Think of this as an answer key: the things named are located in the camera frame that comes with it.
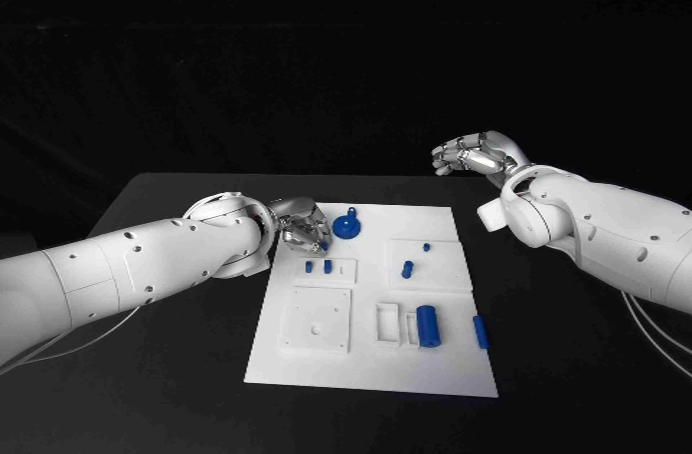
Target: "white robotic arm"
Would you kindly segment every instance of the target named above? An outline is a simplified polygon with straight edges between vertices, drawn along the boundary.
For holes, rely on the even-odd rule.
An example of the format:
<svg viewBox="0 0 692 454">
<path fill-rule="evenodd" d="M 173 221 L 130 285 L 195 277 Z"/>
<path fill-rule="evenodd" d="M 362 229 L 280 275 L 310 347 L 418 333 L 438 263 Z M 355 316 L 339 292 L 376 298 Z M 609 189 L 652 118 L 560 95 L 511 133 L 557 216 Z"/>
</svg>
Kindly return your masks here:
<svg viewBox="0 0 692 454">
<path fill-rule="evenodd" d="M 531 247 L 564 251 L 577 266 L 629 294 L 692 314 L 692 215 L 624 187 L 529 163 L 496 131 L 433 151 L 438 175 L 486 174 L 500 197 L 479 208 L 489 231 L 509 226 Z"/>
<path fill-rule="evenodd" d="M 291 249 L 326 251 L 329 223 L 314 201 L 265 206 L 222 193 L 182 218 L 0 260 L 0 365 L 35 344 L 211 277 L 265 270 L 277 231 Z"/>
</svg>

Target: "black table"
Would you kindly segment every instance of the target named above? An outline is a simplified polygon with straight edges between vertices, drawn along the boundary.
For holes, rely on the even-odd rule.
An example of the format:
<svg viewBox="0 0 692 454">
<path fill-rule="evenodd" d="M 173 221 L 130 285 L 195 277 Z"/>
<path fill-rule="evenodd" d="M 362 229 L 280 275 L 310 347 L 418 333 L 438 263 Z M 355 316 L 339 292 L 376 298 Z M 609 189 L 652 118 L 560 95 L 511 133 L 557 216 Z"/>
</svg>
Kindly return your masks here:
<svg viewBox="0 0 692 454">
<path fill-rule="evenodd" d="M 486 232 L 476 208 L 498 190 L 483 178 L 141 174 L 91 234 L 180 216 L 224 191 L 453 207 L 499 399 L 245 384 L 265 271 L 146 306 L 94 346 L 3 376 L 0 452 L 685 451 L 668 447 L 688 437 L 688 379 L 620 294 L 562 253 Z M 691 336 L 689 317 L 646 305 Z"/>
</svg>

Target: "white platform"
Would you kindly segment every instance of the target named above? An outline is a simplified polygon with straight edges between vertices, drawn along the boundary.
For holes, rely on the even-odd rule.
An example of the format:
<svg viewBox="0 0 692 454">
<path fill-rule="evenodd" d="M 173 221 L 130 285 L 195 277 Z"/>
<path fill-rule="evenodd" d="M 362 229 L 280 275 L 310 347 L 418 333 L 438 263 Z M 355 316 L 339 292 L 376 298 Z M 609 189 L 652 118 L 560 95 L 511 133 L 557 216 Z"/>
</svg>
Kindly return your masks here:
<svg viewBox="0 0 692 454">
<path fill-rule="evenodd" d="M 287 321 L 287 306 L 294 300 L 291 296 L 296 293 L 296 286 L 317 287 L 322 281 L 306 283 L 306 276 L 302 276 L 297 267 L 303 266 L 304 270 L 304 259 L 300 258 L 306 255 L 291 251 L 280 243 L 245 382 L 498 397 L 487 351 L 479 347 L 473 327 L 476 315 L 473 286 L 463 249 L 457 244 L 451 209 L 372 204 L 319 205 L 330 221 L 346 214 L 351 206 L 356 207 L 362 223 L 362 231 L 355 239 L 335 238 L 326 257 L 335 260 L 335 266 L 339 265 L 340 259 L 356 260 L 355 284 L 351 285 L 348 281 L 351 272 L 345 270 L 346 278 L 339 282 L 327 281 L 319 286 L 335 291 L 351 291 L 348 351 L 312 349 L 310 346 L 290 349 L 283 344 L 289 332 L 286 323 L 300 325 L 294 321 Z M 401 252 L 388 249 L 392 240 L 417 241 L 411 246 L 420 244 L 421 254 L 426 254 L 418 261 L 418 269 L 414 266 L 414 275 L 410 279 L 417 284 L 415 289 L 411 289 L 411 283 L 405 284 L 405 290 L 391 288 L 392 285 L 400 287 L 392 272 L 397 270 L 401 277 L 404 264 L 401 262 L 401 266 L 398 265 L 401 259 L 397 256 Z M 426 242 L 431 244 L 428 252 L 423 251 Z M 313 272 L 320 270 L 322 266 L 320 259 L 314 263 Z M 427 272 L 433 272 L 433 266 L 437 266 L 436 269 L 446 266 L 454 274 L 454 278 L 443 276 L 447 279 L 443 288 L 440 283 L 428 284 L 426 288 L 426 283 L 417 282 L 423 280 Z M 332 306 L 333 302 L 327 298 L 325 301 L 325 305 Z M 378 343 L 378 303 L 398 304 L 400 347 L 384 348 Z M 433 305 L 437 310 L 443 342 L 437 348 L 411 348 L 415 346 L 407 345 L 407 313 L 415 313 L 415 308 L 421 305 Z M 312 329 L 313 323 L 306 320 L 303 325 L 303 334 L 293 335 L 307 336 L 307 343 L 313 340 L 317 342 L 317 335 L 313 338 L 306 334 L 306 329 Z"/>
</svg>

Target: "robotic hand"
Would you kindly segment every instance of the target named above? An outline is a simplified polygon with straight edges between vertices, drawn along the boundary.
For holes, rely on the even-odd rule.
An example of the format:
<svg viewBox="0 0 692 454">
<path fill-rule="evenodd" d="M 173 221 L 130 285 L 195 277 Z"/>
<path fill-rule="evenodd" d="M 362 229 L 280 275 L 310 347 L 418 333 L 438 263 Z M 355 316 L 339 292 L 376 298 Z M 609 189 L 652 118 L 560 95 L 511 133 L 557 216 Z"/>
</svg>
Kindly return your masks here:
<svg viewBox="0 0 692 454">
<path fill-rule="evenodd" d="M 499 198 L 477 210 L 489 231 L 509 226 L 529 247 L 561 250 L 613 287 L 692 314 L 686 207 L 529 163 L 515 142 L 496 131 L 438 146 L 433 166 L 438 175 L 479 172 L 502 189 Z"/>
<path fill-rule="evenodd" d="M 313 199 L 264 205 L 225 192 L 182 218 L 0 260 L 0 365 L 35 344 L 211 277 L 268 269 L 277 232 L 293 250 L 325 254 L 329 223 Z"/>
</svg>

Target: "metallic robotic hand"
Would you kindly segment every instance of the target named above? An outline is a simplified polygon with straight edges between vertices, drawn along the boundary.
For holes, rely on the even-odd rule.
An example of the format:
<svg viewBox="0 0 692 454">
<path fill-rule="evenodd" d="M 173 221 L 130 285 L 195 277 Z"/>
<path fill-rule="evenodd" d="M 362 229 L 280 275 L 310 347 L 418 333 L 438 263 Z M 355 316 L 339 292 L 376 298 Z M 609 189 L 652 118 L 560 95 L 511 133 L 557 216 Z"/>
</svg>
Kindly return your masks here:
<svg viewBox="0 0 692 454">
<path fill-rule="evenodd" d="M 607 284 L 692 314 L 692 215 L 679 204 L 529 163 L 499 132 L 433 150 L 438 175 L 485 174 L 500 196 L 479 207 L 486 229 L 508 226 L 529 247 L 565 252 Z"/>
<path fill-rule="evenodd" d="M 42 341 L 209 278 L 268 269 L 277 232 L 293 250 L 325 254 L 330 230 L 314 201 L 264 205 L 224 192 L 196 202 L 182 218 L 2 259 L 0 365 Z"/>
</svg>

